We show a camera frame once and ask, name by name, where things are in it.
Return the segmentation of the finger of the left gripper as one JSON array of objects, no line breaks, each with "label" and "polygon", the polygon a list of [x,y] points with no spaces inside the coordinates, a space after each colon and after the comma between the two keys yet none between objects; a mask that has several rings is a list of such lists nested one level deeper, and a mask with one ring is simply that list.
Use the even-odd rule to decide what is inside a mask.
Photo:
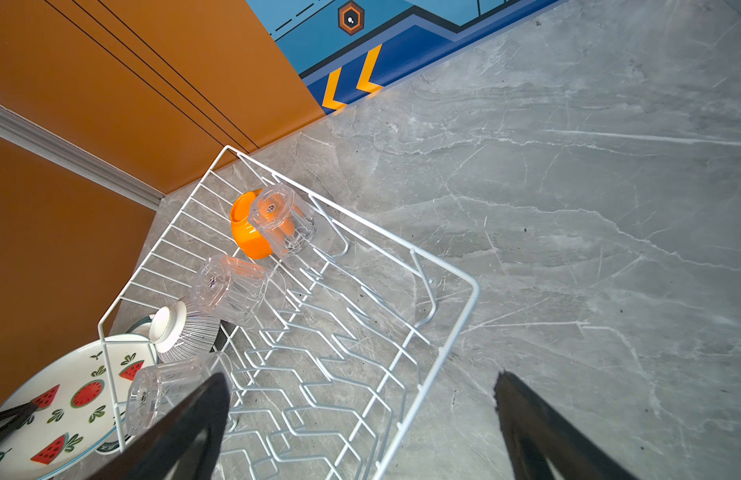
[{"label": "finger of the left gripper", "polygon": [[30,401],[28,403],[0,411],[0,444],[12,435],[20,426],[23,426],[28,418],[34,415],[38,406]]}]

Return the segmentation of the clear glass cup front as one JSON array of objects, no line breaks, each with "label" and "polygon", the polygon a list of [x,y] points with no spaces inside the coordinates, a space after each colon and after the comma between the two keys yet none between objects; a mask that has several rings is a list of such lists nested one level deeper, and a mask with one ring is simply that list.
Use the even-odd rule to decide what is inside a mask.
[{"label": "clear glass cup front", "polygon": [[144,434],[216,373],[224,374],[232,388],[232,360],[222,352],[140,369],[128,391],[124,417],[128,435]]}]

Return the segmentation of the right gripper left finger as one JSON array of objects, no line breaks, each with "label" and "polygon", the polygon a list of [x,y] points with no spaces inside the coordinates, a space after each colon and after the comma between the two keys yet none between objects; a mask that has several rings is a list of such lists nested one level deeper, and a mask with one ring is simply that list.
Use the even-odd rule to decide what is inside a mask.
[{"label": "right gripper left finger", "polygon": [[224,374],[204,381],[92,479],[210,479],[230,413]]}]

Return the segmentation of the clear glass cup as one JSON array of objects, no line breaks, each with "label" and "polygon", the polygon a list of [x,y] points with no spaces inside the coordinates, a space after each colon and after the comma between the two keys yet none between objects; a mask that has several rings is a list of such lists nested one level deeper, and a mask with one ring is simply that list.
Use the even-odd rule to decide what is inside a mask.
[{"label": "clear glass cup", "polygon": [[250,206],[248,222],[280,259],[298,254],[318,232],[314,208],[286,184],[262,189]]},{"label": "clear glass cup", "polygon": [[202,313],[246,326],[264,300],[268,277],[262,266],[224,254],[212,256],[192,281],[190,301]]},{"label": "clear glass cup", "polygon": [[128,391],[124,417],[128,435],[144,434],[216,373],[224,374],[232,388],[232,360],[222,352],[140,369]]}]

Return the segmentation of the white plate red pattern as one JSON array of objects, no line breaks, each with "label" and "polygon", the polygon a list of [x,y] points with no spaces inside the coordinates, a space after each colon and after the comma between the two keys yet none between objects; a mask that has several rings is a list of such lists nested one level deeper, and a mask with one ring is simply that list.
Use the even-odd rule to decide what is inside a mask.
[{"label": "white plate red pattern", "polygon": [[156,364],[154,348],[136,334],[86,344],[30,378],[2,406],[32,402],[36,411],[0,442],[0,479],[48,479],[100,446],[116,444],[130,385]]}]

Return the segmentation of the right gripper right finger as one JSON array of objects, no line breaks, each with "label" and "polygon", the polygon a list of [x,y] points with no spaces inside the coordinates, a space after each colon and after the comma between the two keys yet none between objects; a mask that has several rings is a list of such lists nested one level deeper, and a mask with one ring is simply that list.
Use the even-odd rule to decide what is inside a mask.
[{"label": "right gripper right finger", "polygon": [[510,371],[498,374],[495,411],[516,479],[632,479]]}]

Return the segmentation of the green rimmed white plate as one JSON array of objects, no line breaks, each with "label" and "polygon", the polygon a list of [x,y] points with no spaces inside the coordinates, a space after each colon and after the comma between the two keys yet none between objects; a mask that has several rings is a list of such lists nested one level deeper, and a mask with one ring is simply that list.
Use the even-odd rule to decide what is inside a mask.
[{"label": "green rimmed white plate", "polygon": [[148,315],[134,322],[120,334],[120,339],[114,339],[114,345],[106,347],[106,354],[112,366],[114,380],[114,395],[120,402],[120,425],[124,430],[124,440],[130,442],[132,438],[126,427],[126,401],[130,398],[130,386],[140,370],[156,365],[154,348],[148,343],[148,328],[154,316]]}]

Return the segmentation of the clear glass cup back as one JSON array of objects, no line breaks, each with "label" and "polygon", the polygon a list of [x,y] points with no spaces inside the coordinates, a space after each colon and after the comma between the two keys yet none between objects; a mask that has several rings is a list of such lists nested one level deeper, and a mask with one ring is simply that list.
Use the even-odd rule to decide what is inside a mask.
[{"label": "clear glass cup back", "polygon": [[314,208],[286,184],[262,189],[250,206],[248,222],[280,259],[298,254],[318,232]]}]

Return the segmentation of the white wire dish rack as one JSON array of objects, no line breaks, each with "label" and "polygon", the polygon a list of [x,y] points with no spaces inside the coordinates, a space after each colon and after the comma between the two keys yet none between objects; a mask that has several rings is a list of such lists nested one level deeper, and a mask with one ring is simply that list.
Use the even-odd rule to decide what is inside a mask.
[{"label": "white wire dish rack", "polygon": [[274,270],[246,326],[222,323],[234,364],[222,467],[234,479],[379,479],[479,295],[467,273],[226,146],[112,301],[124,325],[190,293],[214,254],[240,257],[230,211],[240,195],[285,185],[334,234]]}]

